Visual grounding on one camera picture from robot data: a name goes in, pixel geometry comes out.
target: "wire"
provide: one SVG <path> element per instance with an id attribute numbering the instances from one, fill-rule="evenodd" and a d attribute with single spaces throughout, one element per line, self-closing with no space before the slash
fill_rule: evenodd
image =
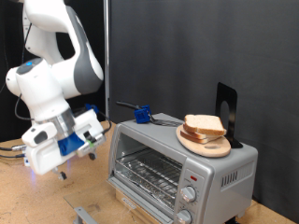
<path id="1" fill-rule="evenodd" d="M 4 82 L 4 84 L 3 84 L 3 86 L 2 86 L 2 88 L 1 88 L 1 90 L 0 90 L 0 94 L 1 94 L 1 92 L 3 91 L 3 88 L 4 88 L 6 85 L 7 85 L 7 83 Z"/>
<path id="2" fill-rule="evenodd" d="M 20 99 L 21 99 L 21 95 L 19 96 L 19 99 L 18 99 L 18 101 L 16 103 L 16 106 L 15 106 L 15 115 L 16 115 L 16 117 L 18 119 L 23 119 L 23 120 L 34 120 L 34 119 L 31 119 L 31 118 L 24 118 L 24 117 L 21 117 L 21 116 L 18 115 L 18 111 L 17 110 L 18 110 L 18 105 L 19 105 Z"/>
<path id="3" fill-rule="evenodd" d="M 19 155 L 12 156 L 12 157 L 0 155 L 0 157 L 3 157 L 3 158 L 10 158 L 10 159 L 14 159 L 14 158 L 24 158 L 24 157 L 25 157 L 25 154 L 19 154 Z"/>
<path id="4" fill-rule="evenodd" d="M 102 131 L 102 134 L 104 135 L 105 133 L 107 133 L 107 132 L 110 131 L 110 129 L 112 127 L 112 122 L 111 122 L 111 120 L 103 112 L 99 111 L 99 113 L 109 122 L 109 127 L 107 129 L 104 129 Z"/>
<path id="5" fill-rule="evenodd" d="M 0 150 L 2 150 L 2 151 L 12 151 L 12 148 L 0 147 Z"/>
<path id="6" fill-rule="evenodd" d="M 22 47 L 21 63 L 24 63 L 25 48 L 26 48 L 27 38 L 28 38 L 28 35 L 30 33 L 30 30 L 31 30 L 31 26 L 32 26 L 32 23 L 30 22 L 29 29 L 28 29 L 27 35 L 25 37 L 24 46 Z"/>
<path id="7" fill-rule="evenodd" d="M 4 49 L 4 57 L 6 58 L 6 63 L 7 63 L 7 70 L 9 69 L 8 65 L 8 59 L 7 59 L 7 45 L 6 45 L 6 32 L 3 32 L 3 49 Z"/>

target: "toaster oven knob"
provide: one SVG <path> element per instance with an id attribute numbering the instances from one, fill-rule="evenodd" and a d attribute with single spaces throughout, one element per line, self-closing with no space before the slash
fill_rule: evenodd
<path id="1" fill-rule="evenodd" d="M 187 210 L 181 210 L 177 213 L 177 219 L 181 224 L 190 224 L 192 222 L 192 217 Z"/>
<path id="2" fill-rule="evenodd" d="M 193 187 L 186 187 L 180 190 L 180 194 L 187 203 L 195 201 L 196 193 Z"/>

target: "metal bracket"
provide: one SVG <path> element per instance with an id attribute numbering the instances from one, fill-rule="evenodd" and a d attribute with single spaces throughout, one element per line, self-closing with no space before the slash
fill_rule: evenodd
<path id="1" fill-rule="evenodd" d="M 77 213 L 77 218 L 73 221 L 74 224 L 98 224 L 94 219 L 84 210 L 83 207 L 77 207 L 74 209 Z"/>
<path id="2" fill-rule="evenodd" d="M 65 180 L 65 179 L 67 179 L 66 174 L 65 174 L 64 172 L 60 172 L 60 173 L 59 173 L 57 167 L 53 168 L 53 169 L 52 169 L 52 172 L 53 172 L 54 174 L 58 175 L 58 179 L 60 179 L 60 180 Z"/>
<path id="3" fill-rule="evenodd" d="M 226 101 L 229 110 L 229 122 L 228 122 L 228 130 L 225 137 L 230 142 L 232 148 L 242 148 L 243 145 L 239 143 L 234 138 L 235 134 L 235 112 L 236 112 L 236 100 L 237 100 L 237 94 L 236 91 L 222 83 L 218 83 L 217 88 L 217 100 L 216 100 L 216 110 L 215 115 L 217 117 L 221 116 L 221 104 Z"/>

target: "toaster oven rack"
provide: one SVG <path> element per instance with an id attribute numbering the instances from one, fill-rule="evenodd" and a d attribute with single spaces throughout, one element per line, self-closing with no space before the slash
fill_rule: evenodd
<path id="1" fill-rule="evenodd" d="M 118 171 L 159 202 L 174 210 L 182 165 L 147 148 L 116 160 L 125 169 Z"/>

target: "stack of bread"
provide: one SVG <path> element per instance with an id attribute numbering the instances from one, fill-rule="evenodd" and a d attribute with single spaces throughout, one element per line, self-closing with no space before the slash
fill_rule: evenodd
<path id="1" fill-rule="evenodd" d="M 199 144 L 206 144 L 226 134 L 221 119 L 210 115 L 186 115 L 180 136 Z"/>

